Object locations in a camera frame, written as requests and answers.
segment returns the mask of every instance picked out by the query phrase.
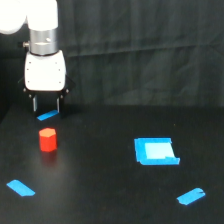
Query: black table surface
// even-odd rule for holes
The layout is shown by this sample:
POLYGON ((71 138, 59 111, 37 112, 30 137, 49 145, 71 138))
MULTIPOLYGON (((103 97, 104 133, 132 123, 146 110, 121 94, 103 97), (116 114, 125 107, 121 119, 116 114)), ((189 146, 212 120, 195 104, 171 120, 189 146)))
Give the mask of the black table surface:
POLYGON ((0 124, 0 174, 4 224, 223 223, 224 110, 95 106, 39 121, 14 105, 0 124), (55 153, 39 149, 46 127, 55 153), (180 165, 136 162, 140 137, 170 137, 180 165), (36 194, 19 196, 14 179, 36 194), (205 197, 179 204, 197 187, 205 197))

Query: blue tape piece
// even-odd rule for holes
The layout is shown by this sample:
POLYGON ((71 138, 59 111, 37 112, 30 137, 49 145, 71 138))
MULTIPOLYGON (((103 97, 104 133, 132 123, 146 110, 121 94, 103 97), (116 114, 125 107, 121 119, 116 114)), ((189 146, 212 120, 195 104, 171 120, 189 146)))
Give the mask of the blue tape piece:
POLYGON ((178 197, 177 200, 179 201, 180 204, 189 205, 190 203, 204 196, 205 196, 205 193, 202 189, 195 188, 194 190, 189 191, 188 193, 178 197))
POLYGON ((171 138, 138 138, 145 143, 172 143, 171 138))
POLYGON ((32 191, 30 188, 28 188, 26 185, 21 183, 18 180, 13 180, 7 184, 8 187, 10 187, 13 191, 18 193, 20 196, 33 196, 35 194, 34 191, 32 191))
POLYGON ((147 160, 145 143, 172 143, 170 138, 138 138, 135 139, 135 151, 137 161, 147 160))
POLYGON ((166 157, 165 159, 148 159, 146 143, 172 143, 170 138, 138 138, 134 140, 136 160, 142 165, 179 165, 180 158, 166 157))
POLYGON ((180 158, 166 157, 166 159, 145 159, 141 160, 140 163, 142 165, 179 165, 180 158))
POLYGON ((46 119, 48 119, 50 117, 53 117, 53 116, 55 116, 57 114, 58 114, 58 111, 57 110, 53 110, 53 111, 50 111, 50 112, 48 112, 46 114, 43 114, 43 115, 37 117, 37 119, 40 120, 40 121, 43 121, 43 120, 46 120, 46 119))

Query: red hexagonal block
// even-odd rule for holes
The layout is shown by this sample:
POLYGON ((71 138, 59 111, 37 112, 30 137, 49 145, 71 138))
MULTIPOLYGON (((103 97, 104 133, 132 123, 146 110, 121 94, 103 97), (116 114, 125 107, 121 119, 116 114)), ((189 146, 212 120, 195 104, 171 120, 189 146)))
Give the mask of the red hexagonal block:
POLYGON ((51 152, 57 149, 57 136, 53 128, 45 128, 39 131, 40 149, 44 152, 51 152))

